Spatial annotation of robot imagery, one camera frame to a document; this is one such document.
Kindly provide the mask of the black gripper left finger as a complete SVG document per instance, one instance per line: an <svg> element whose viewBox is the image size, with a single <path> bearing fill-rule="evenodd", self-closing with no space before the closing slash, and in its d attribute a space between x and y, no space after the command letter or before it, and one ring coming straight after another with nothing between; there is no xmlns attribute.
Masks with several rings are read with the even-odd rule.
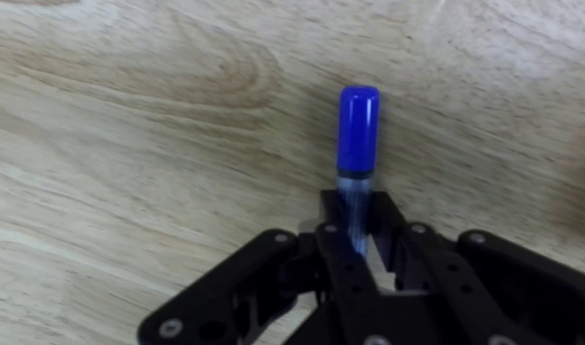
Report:
<svg viewBox="0 0 585 345"><path fill-rule="evenodd" d="M316 308L282 345L361 345L353 306L374 283L343 234L341 195L326 190L320 205L313 232L265 230L150 312L138 345L253 345L303 293Z"/></svg>

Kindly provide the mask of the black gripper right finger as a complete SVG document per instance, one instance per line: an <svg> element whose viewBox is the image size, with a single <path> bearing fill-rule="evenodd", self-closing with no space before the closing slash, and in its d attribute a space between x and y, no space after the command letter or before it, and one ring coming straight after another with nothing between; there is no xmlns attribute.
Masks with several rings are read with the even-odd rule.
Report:
<svg viewBox="0 0 585 345"><path fill-rule="evenodd" d="M485 230L449 239L370 195L368 234L399 291L443 310L447 345L585 345L585 274Z"/></svg>

